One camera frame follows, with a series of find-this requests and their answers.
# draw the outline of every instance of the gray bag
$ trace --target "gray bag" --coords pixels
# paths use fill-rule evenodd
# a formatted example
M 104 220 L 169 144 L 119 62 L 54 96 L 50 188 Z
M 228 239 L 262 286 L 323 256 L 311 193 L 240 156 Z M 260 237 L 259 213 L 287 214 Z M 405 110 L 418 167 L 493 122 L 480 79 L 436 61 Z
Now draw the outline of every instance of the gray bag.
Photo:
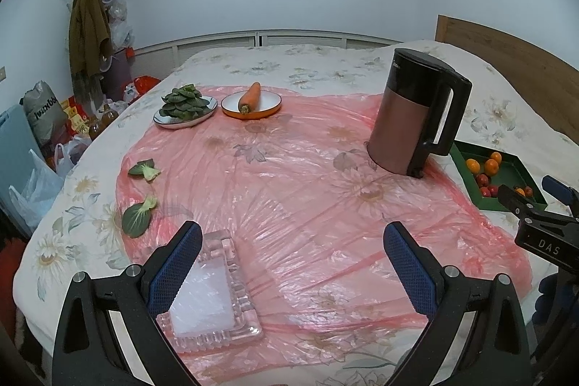
M 65 126 L 68 120 L 68 115 L 44 81 L 37 82 L 34 89 L 24 94 L 22 107 L 39 146 L 49 142 L 53 133 Z

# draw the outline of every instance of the tangerine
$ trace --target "tangerine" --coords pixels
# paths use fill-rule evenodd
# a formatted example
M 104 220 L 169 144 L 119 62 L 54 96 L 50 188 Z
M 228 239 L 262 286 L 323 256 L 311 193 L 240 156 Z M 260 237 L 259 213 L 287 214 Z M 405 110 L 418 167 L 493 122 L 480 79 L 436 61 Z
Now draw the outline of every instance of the tangerine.
M 499 165 L 501 165 L 501 163 L 503 161 L 503 156 L 501 156 L 501 153 L 498 153 L 496 151 L 490 155 L 490 158 L 497 161 L 499 163 Z
M 467 159 L 466 165 L 468 170 L 470 170 L 474 175 L 477 175 L 481 171 L 481 165 L 474 159 Z
M 485 174 L 487 174 L 489 177 L 492 177 L 493 175 L 497 175 L 497 173 L 499 173 L 499 163 L 494 159 L 489 159 L 486 161 Z

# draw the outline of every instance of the green tray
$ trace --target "green tray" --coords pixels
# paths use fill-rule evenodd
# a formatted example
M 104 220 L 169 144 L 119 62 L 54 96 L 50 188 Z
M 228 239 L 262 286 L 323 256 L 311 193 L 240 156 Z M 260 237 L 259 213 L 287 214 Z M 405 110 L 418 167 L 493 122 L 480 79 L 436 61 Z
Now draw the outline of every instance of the green tray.
M 474 175 L 468 170 L 466 165 L 467 159 L 474 159 L 484 169 L 484 164 L 487 159 L 490 159 L 491 153 L 496 149 L 491 149 L 484 146 L 477 146 L 476 144 L 464 143 L 462 141 L 455 141 L 451 148 L 451 157 L 456 164 L 456 168 L 462 179 L 464 185 L 467 187 L 468 196 L 474 205 L 481 210 L 489 211 L 508 211 L 499 203 L 497 198 L 484 197 L 478 188 Z M 506 185 L 513 188 L 514 186 L 524 188 L 527 185 L 533 189 L 533 198 L 527 198 L 535 208 L 544 210 L 546 208 L 545 198 L 542 196 L 541 190 L 535 184 L 529 171 L 525 168 L 520 159 L 509 153 L 501 152 L 503 161 L 499 168 L 499 173 L 491 178 L 493 185 Z

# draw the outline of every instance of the white bowl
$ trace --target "white bowl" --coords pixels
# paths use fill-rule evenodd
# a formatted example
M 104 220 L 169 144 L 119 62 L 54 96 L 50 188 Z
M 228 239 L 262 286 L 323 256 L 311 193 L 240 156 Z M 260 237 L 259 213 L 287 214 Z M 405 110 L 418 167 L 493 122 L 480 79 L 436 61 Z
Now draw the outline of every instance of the white bowl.
M 259 120 L 260 118 L 268 117 L 277 112 L 282 106 L 282 97 L 275 92 L 262 90 L 259 96 L 259 105 L 257 110 L 249 112 L 245 115 L 239 112 L 239 100 L 246 93 L 246 90 L 235 92 L 228 95 L 221 101 L 221 109 L 223 113 L 229 117 L 238 118 L 240 120 Z
M 215 109 L 217 108 L 217 99 L 215 97 L 204 95 L 202 96 L 202 99 L 209 101 L 208 105 L 209 111 L 205 115 L 203 115 L 203 117 L 193 118 L 193 120 L 184 121 L 181 120 L 180 118 L 161 117 L 159 111 L 157 110 L 155 112 L 155 115 L 153 116 L 153 121 L 161 128 L 167 128 L 168 130 L 180 130 L 182 128 L 189 128 L 194 127 L 195 125 L 199 125 L 201 122 L 211 117 L 211 115 L 213 115 Z

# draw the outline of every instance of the glass ashtray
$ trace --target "glass ashtray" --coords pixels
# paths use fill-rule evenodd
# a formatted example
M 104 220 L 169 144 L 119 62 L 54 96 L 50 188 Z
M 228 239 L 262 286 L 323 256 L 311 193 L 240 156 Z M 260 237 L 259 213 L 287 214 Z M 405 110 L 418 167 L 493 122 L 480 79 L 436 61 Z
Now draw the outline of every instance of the glass ashtray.
M 157 323 L 177 353 L 205 352 L 262 336 L 227 232 L 203 235 L 197 260 L 170 310 L 159 314 Z

